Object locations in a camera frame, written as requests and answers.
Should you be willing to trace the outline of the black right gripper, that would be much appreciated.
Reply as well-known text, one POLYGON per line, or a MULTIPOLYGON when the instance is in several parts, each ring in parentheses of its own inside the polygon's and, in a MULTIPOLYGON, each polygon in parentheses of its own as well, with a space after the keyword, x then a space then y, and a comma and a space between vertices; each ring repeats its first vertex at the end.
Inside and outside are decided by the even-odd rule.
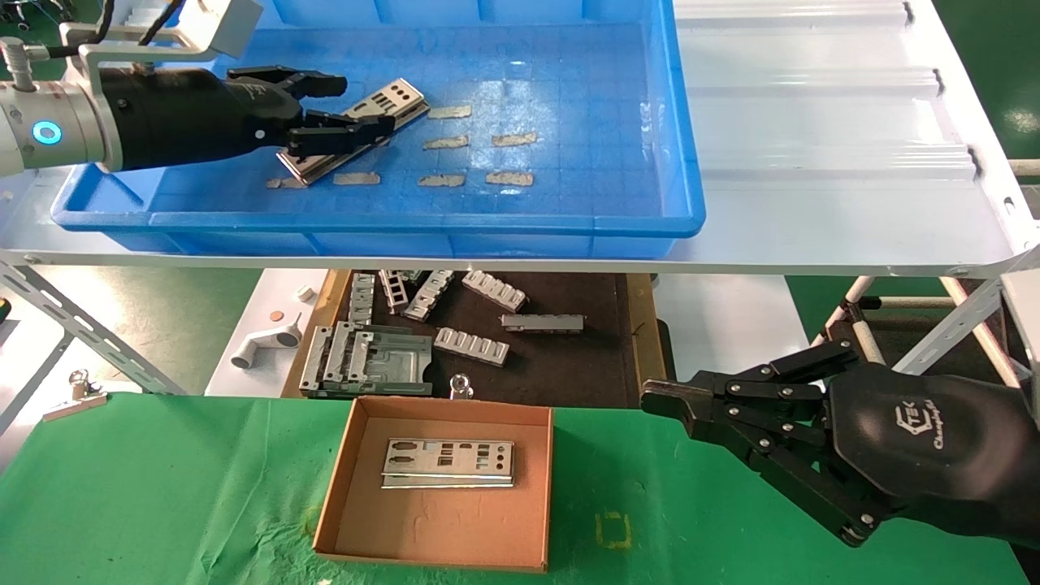
POLYGON ((851 368, 859 363, 851 341, 825 342, 735 374, 647 380, 640 408, 679 421, 691 440, 724 448, 847 546, 865 544, 887 511, 1037 548, 1039 433, 1024 393, 961 375, 851 368), (842 470, 818 403, 766 406, 820 400, 816 382, 832 375, 835 452, 881 502, 842 470))

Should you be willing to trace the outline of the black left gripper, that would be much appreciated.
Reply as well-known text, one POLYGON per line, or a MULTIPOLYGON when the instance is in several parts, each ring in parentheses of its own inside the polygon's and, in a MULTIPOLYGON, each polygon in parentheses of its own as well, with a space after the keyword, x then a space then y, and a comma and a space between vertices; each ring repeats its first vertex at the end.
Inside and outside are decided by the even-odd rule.
POLYGON ((237 67, 219 78, 206 69, 131 69, 101 73, 114 115, 120 163, 137 171, 218 162, 285 145, 294 159, 339 156, 373 145, 395 130, 392 115, 330 115, 302 110, 302 98, 341 96, 343 76, 292 67, 237 67))

